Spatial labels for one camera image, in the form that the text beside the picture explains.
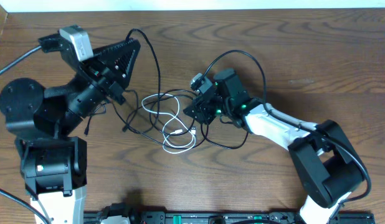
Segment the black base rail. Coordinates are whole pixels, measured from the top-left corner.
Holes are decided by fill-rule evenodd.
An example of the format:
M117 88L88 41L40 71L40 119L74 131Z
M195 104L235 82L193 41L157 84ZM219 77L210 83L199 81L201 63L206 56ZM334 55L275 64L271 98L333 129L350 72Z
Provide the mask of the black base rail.
M164 208L146 207L138 210L125 203L113 203L99 212L85 212L84 223L139 223L139 224L211 224L211 223L305 223L292 211L227 213L227 212L169 212Z

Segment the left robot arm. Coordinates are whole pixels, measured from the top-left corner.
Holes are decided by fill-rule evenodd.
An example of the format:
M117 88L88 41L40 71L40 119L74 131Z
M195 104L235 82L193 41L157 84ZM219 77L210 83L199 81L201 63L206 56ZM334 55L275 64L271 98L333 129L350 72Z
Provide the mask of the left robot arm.
M15 135L20 172L38 223L82 223L87 194L87 143L72 131L97 107L124 103L141 45L136 39L99 47L78 59L75 46L54 34L39 50L59 52L75 71L65 85L46 88L31 78L9 82L0 93L7 130Z

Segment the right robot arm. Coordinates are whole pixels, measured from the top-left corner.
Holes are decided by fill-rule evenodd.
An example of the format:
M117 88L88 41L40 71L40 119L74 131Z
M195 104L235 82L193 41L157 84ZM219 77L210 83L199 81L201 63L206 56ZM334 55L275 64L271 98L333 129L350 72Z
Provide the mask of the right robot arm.
M232 68L210 80L197 74L190 82L198 93L184 114L209 125L226 116L249 134L265 137L287 150L308 196L299 211L303 223L328 223L369 177L338 123L296 119L262 98L251 97Z

